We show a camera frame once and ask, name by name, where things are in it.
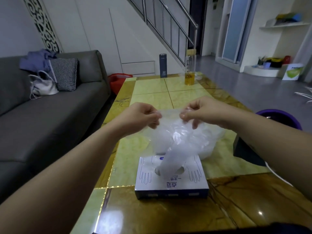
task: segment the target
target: doorway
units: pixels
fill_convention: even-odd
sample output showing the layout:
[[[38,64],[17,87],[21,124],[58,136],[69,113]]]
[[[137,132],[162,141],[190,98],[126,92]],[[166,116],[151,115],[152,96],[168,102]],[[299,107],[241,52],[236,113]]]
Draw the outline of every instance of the doorway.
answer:
[[[205,13],[207,7],[207,0],[190,0],[190,15],[198,24],[196,54],[201,54],[203,28],[205,24]],[[195,27],[189,23],[189,37],[194,39]],[[193,45],[189,43],[188,49],[193,49]]]

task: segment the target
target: purple bucket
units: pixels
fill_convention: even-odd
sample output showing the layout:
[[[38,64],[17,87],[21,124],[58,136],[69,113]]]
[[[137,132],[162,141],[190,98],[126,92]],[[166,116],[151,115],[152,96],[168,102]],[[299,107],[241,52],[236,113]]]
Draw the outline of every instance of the purple bucket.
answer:
[[[302,127],[298,120],[294,118],[291,114],[284,112],[282,110],[278,109],[266,109],[257,112],[256,114],[270,118],[273,121],[277,121],[279,123],[282,123],[284,125],[290,126],[292,128],[302,130]]]

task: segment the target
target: gray sofa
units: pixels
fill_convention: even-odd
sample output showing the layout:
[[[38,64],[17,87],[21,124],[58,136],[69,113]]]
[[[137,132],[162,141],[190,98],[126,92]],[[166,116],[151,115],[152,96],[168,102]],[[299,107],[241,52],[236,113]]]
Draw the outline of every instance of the gray sofa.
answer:
[[[58,57],[78,59],[78,87],[35,100],[21,57],[0,58],[0,203],[75,147],[110,96],[99,51]]]

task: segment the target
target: dark gray thermos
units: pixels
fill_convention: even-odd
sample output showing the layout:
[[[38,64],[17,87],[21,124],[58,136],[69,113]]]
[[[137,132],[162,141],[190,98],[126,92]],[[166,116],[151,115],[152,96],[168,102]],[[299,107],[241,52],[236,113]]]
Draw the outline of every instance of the dark gray thermos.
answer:
[[[167,78],[167,54],[159,54],[160,78]]]

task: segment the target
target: marble table top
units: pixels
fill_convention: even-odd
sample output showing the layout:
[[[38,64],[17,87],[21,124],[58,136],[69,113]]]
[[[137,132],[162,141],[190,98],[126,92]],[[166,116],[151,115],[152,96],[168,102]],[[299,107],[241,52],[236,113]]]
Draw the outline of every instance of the marble table top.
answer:
[[[135,102],[158,110],[178,109],[210,96],[249,110],[211,80],[184,85],[178,74],[129,78],[117,95],[103,126]],[[148,145],[140,134],[121,139],[99,178],[79,220],[76,233],[175,233],[269,225],[286,222],[312,227],[312,202],[275,177],[266,167],[233,157],[236,133],[227,130],[211,157],[202,161],[210,194],[207,199],[137,200],[134,187],[140,153]]]

